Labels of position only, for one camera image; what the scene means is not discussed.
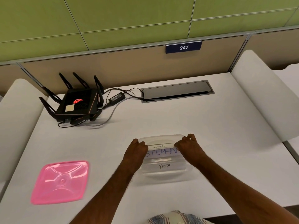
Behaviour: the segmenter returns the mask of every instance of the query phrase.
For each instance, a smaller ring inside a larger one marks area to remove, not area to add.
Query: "pink plastic lid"
[[[31,203],[55,204],[80,200],[85,191],[87,177],[87,161],[47,164],[37,177]]]

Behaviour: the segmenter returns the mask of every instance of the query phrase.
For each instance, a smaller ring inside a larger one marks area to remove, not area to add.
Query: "desk surface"
[[[283,70],[275,70],[274,72],[299,97],[299,64],[291,64]],[[288,142],[299,154],[299,136]]]
[[[224,169],[282,206],[299,204],[299,165],[230,73],[133,86],[145,88],[207,79],[215,94],[142,104],[129,99],[102,128],[58,128],[44,109],[0,203],[3,224],[66,224],[102,188],[133,138],[194,133],[204,151]],[[49,103],[57,108],[51,99]],[[105,110],[104,121],[113,108]],[[49,163],[87,160],[83,200],[32,205],[40,169]],[[190,181],[130,184],[112,223],[137,224],[154,215],[180,210],[200,217],[233,214],[202,174]]]

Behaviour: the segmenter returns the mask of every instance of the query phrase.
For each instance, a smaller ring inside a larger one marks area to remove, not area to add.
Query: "black router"
[[[98,108],[101,108],[104,103],[102,96],[104,93],[104,87],[96,76],[94,76],[94,79],[97,88],[90,88],[88,84],[75,72],[73,72],[73,75],[84,86],[84,89],[73,89],[72,85],[66,80],[66,78],[59,73],[59,76],[68,88],[68,91],[64,95],[63,99],[60,99],[57,95],[43,86],[46,93],[59,104],[57,111],[55,111],[47,103],[47,101],[45,101],[45,99],[42,97],[39,97],[39,99],[50,116],[56,119],[57,122],[70,122],[70,124],[76,125],[88,119],[90,119],[90,121],[94,121],[102,112],[102,110],[98,110]]]

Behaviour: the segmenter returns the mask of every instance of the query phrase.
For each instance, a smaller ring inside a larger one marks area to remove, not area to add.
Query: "green acoustic panel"
[[[80,34],[0,43],[0,61],[87,51]]]
[[[297,8],[299,0],[196,0],[193,19]]]
[[[192,21],[189,37],[282,27],[294,10]]]
[[[299,25],[299,9],[293,14],[290,20],[286,23],[286,26]]]
[[[64,0],[3,0],[0,42],[79,33]]]
[[[190,22],[125,28],[82,34],[90,50],[144,44],[188,37]]]
[[[194,0],[66,0],[81,32],[190,20]]]

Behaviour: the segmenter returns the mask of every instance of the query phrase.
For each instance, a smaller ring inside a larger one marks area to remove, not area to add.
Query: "forearm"
[[[109,181],[77,214],[71,224],[110,224],[133,174],[120,164]]]
[[[244,184],[204,155],[196,165],[244,224],[299,223],[287,210]]]

